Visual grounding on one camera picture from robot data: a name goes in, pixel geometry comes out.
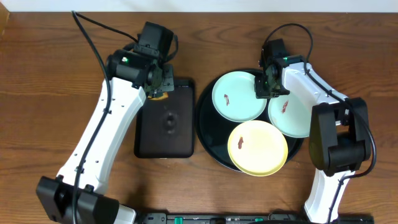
wooden table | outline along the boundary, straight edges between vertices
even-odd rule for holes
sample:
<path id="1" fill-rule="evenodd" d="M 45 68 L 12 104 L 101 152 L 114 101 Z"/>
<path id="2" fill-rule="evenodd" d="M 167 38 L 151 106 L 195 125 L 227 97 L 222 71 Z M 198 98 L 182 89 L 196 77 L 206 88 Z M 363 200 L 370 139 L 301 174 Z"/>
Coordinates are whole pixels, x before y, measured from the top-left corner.
<path id="1" fill-rule="evenodd" d="M 261 45 L 281 24 L 299 22 L 315 39 L 311 63 L 331 86 L 362 97 L 378 146 L 373 172 L 351 180 L 340 213 L 370 213 L 398 222 L 398 14 L 86 13 L 130 34 L 145 21 L 172 29 L 178 77 L 196 81 L 197 96 L 221 73 L 257 67 Z M 129 39 L 83 23 L 106 58 Z M 306 33 L 276 33 L 292 54 L 306 54 Z M 103 75 L 70 13 L 12 13 L 0 41 L 0 222 L 51 223 L 36 194 L 42 175 L 55 177 L 83 133 Z M 315 168 L 308 143 L 278 173 L 258 178 L 219 165 L 195 141 L 189 159 L 138 159 L 135 122 L 116 157 L 107 196 L 136 209 L 170 213 L 298 211 Z M 365 170 L 369 162 L 363 164 Z"/>

red mark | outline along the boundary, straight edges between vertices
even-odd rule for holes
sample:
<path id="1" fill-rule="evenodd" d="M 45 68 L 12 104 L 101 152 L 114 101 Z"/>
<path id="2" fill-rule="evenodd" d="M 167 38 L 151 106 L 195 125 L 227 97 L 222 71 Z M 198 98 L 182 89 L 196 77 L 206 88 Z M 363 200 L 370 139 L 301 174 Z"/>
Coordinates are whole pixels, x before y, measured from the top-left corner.
<path id="1" fill-rule="evenodd" d="M 239 142 L 238 142 L 238 149 L 242 149 L 242 143 L 243 143 L 243 137 L 241 137 L 241 138 L 239 139 Z"/>
<path id="2" fill-rule="evenodd" d="M 227 95 L 227 94 L 224 94 L 224 98 L 225 98 L 225 100 L 226 100 L 226 105 L 228 106 L 228 105 L 229 105 L 228 95 Z"/>
<path id="3" fill-rule="evenodd" d="M 286 112 L 286 107 L 287 107 L 287 104 L 289 103 L 289 100 L 287 100 L 286 102 L 285 102 L 285 104 L 284 104 L 284 107 L 282 108 L 282 113 L 285 113 Z"/>

black round tray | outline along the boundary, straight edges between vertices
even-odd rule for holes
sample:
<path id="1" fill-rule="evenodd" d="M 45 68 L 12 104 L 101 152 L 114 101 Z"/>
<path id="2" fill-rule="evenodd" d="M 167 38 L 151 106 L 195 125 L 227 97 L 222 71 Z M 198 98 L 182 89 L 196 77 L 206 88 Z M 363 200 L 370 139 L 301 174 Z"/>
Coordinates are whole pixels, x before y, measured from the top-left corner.
<path id="1" fill-rule="evenodd" d="M 248 72 L 253 75 L 262 75 L 262 70 L 253 68 L 233 70 L 231 72 L 234 71 Z M 195 109 L 195 128 L 199 140 L 208 154 L 210 154 L 220 164 L 232 170 L 241 172 L 229 158 L 227 149 L 229 135 L 232 130 L 241 123 L 225 119 L 214 107 L 213 100 L 211 99 L 211 92 L 218 79 L 219 77 L 213 80 L 205 90 L 203 90 L 203 93 L 199 97 L 197 107 Z M 264 112 L 262 112 L 256 120 L 271 123 L 268 117 L 268 102 Z M 286 162 L 288 162 L 299 151 L 303 143 L 303 138 L 284 136 L 289 149 L 286 160 Z"/>

round plastic disc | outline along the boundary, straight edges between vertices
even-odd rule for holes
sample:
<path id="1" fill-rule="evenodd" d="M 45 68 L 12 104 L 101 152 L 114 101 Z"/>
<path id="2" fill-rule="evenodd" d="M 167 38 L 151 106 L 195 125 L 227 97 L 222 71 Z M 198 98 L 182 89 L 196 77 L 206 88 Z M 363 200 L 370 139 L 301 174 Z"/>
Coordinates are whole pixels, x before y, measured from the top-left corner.
<path id="1" fill-rule="evenodd" d="M 244 122 L 257 118 L 266 108 L 266 99 L 257 99 L 254 75 L 230 72 L 214 85 L 212 100 L 217 112 L 224 118 Z"/>
<path id="2" fill-rule="evenodd" d="M 241 171 L 263 177 L 277 172 L 287 158 L 283 134 L 265 121 L 238 125 L 228 139 L 228 153 Z"/>
<path id="3" fill-rule="evenodd" d="M 291 92 L 271 99 L 268 115 L 271 123 L 287 136 L 305 138 L 310 135 L 311 112 Z"/>

white backdrop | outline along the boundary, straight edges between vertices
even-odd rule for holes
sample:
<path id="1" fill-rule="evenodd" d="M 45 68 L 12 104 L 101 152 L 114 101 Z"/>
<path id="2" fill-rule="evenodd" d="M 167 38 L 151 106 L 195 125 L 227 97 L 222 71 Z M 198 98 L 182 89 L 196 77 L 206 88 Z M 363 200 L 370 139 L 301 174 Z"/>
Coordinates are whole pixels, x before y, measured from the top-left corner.
<path id="1" fill-rule="evenodd" d="M 0 0 L 17 11 L 398 12 L 398 0 Z"/>

